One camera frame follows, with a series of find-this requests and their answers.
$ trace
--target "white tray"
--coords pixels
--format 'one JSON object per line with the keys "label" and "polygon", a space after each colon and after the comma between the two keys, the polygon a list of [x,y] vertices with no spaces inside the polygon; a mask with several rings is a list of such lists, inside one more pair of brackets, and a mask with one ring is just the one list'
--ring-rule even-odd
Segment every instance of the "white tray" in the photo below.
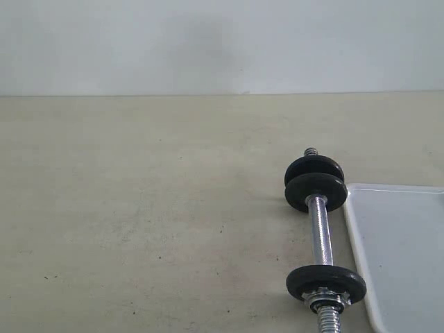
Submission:
{"label": "white tray", "polygon": [[348,191],[345,216],[375,331],[444,332],[444,188]]}

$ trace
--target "wall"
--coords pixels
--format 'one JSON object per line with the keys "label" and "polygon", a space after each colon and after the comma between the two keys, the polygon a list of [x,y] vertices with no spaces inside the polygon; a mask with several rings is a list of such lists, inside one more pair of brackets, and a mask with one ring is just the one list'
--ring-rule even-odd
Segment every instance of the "wall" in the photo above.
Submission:
{"label": "wall", "polygon": [[0,94],[444,89],[440,0],[0,0]]}

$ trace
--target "floor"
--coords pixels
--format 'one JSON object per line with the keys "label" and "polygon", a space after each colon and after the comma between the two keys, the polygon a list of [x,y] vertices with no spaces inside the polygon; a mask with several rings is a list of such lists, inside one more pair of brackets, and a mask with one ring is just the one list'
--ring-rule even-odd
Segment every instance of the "floor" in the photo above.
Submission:
{"label": "floor", "polygon": [[[283,197],[308,146],[348,182],[444,185],[444,92],[0,99],[4,332],[317,332]],[[354,268],[342,210],[336,264]],[[372,332],[363,303],[344,332]]]}

